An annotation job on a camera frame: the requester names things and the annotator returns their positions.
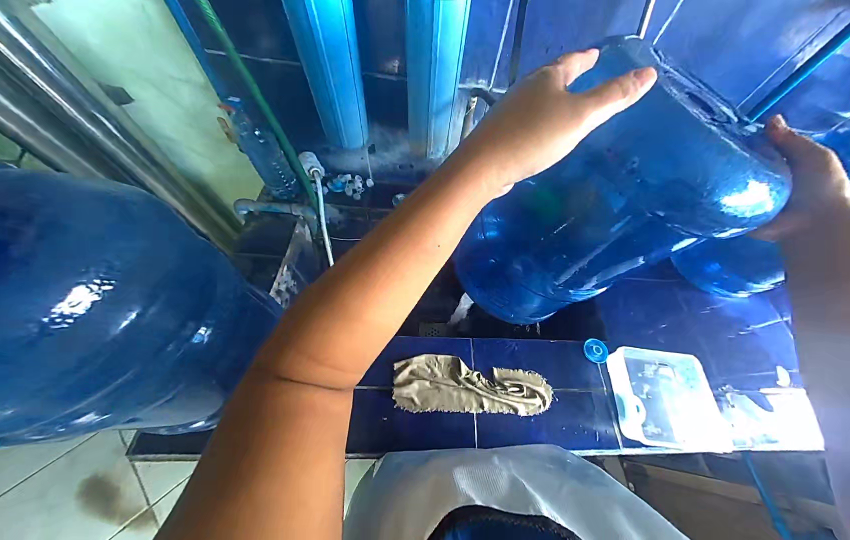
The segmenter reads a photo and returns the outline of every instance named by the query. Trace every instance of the plastic bottle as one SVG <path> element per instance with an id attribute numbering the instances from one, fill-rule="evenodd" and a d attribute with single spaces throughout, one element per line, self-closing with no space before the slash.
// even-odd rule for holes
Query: plastic bottle
<path id="1" fill-rule="evenodd" d="M 850 133 L 831 133 L 821 142 L 835 150 L 850 178 Z M 749 237 L 702 242 L 671 262 L 691 284 L 719 296 L 741 298 L 785 282 L 778 247 Z"/>
<path id="2" fill-rule="evenodd" d="M 767 141 L 640 39 L 604 41 L 598 64 L 570 90 L 647 65 L 658 82 L 641 101 L 468 228 L 455 270 L 486 312 L 541 321 L 642 264 L 759 227 L 787 200 L 790 177 Z"/>
<path id="3" fill-rule="evenodd" d="M 0 446 L 212 428 L 280 311 L 143 190 L 0 171 Z"/>

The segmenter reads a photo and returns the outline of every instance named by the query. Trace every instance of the human arm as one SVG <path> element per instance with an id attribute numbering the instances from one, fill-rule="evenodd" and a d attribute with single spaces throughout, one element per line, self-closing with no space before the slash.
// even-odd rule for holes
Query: human arm
<path id="1" fill-rule="evenodd" d="M 163 539 L 338 538 L 352 390 L 481 208 L 637 101 L 649 68 L 585 94 L 598 51 L 510 90 L 441 167 L 282 318 L 226 407 Z"/>
<path id="2" fill-rule="evenodd" d="M 780 117 L 768 135 L 791 166 L 794 189 L 764 234 L 785 259 L 799 367 L 850 532 L 850 181 L 834 152 Z"/>

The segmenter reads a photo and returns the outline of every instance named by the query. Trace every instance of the stainless steel pipe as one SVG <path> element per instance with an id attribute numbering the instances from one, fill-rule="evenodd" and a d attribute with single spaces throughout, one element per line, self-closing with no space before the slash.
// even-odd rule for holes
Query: stainless steel pipe
<path id="1" fill-rule="evenodd" d="M 239 220 L 231 210 L 204 198 L 176 171 L 26 3 L 5 0 L 0 0 L 0 132 L 65 172 L 154 193 L 226 251 L 238 235 Z"/>

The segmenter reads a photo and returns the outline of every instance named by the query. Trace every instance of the white plastic container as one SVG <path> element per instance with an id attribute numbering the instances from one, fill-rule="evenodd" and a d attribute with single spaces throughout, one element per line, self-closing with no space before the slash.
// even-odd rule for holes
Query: white plastic container
<path id="1" fill-rule="evenodd" d="M 691 354 L 620 347 L 608 356 L 622 435 L 685 452 L 731 452 L 728 423 Z"/>

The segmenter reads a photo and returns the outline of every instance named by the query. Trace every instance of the blue bottle cap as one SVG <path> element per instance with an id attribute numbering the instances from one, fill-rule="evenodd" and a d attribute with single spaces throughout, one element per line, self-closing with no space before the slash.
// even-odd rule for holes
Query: blue bottle cap
<path id="1" fill-rule="evenodd" d="M 591 338 L 585 341 L 582 349 L 585 350 L 585 357 L 591 362 L 603 364 L 608 360 L 608 347 L 600 339 Z"/>

